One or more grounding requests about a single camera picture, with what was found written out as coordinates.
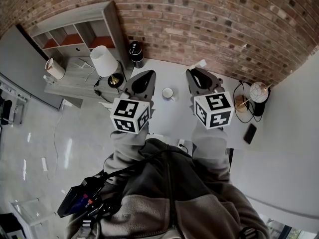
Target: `black lamp base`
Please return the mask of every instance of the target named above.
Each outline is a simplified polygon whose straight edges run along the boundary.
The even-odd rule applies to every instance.
[[[120,85],[123,84],[124,78],[123,78],[123,75],[122,75],[122,74],[113,74],[113,77],[119,79],[119,82],[116,83],[116,84],[112,84],[112,76],[110,76],[110,77],[108,78],[108,84],[109,84],[109,86],[110,86],[112,89],[116,89],[116,88],[118,88]]]

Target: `device screen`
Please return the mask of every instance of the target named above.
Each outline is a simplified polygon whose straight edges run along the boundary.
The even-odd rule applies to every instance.
[[[251,143],[251,141],[253,140],[254,135],[256,133],[256,130],[257,130],[257,128],[254,125],[252,125],[252,124],[249,125],[249,128],[244,136],[244,141],[246,143],[248,143],[248,144]]]

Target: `gray floor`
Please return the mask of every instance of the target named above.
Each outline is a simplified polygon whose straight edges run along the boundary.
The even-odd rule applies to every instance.
[[[56,152],[53,144],[55,126],[61,116],[36,101],[29,102],[22,125],[3,126],[0,146],[0,212],[8,212],[8,202],[35,197],[50,211],[57,211],[70,187],[103,168],[113,152],[109,141],[113,125],[109,111],[97,102],[84,101],[82,109],[64,107],[56,130]],[[46,157],[48,174],[41,158]],[[26,177],[23,180],[23,162]],[[63,238],[68,218],[52,217],[45,225],[47,238]]]

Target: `small white bottle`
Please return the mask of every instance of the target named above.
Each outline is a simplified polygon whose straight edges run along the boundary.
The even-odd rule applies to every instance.
[[[52,77],[48,77],[48,76],[44,75],[43,78],[45,79],[47,84],[50,84],[50,85],[55,84],[55,81],[52,79]]]

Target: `jacket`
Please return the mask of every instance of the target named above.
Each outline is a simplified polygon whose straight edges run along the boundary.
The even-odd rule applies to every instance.
[[[108,174],[162,151],[142,169],[109,178],[102,198],[121,190],[121,206],[110,219],[101,219],[89,239],[268,239],[268,229],[244,194],[230,182],[225,154],[227,135],[193,132],[192,157],[157,139],[148,139],[148,125],[136,134],[111,134],[115,151],[104,163]],[[67,239],[76,239],[85,214],[71,218]],[[244,237],[243,232],[254,236]]]

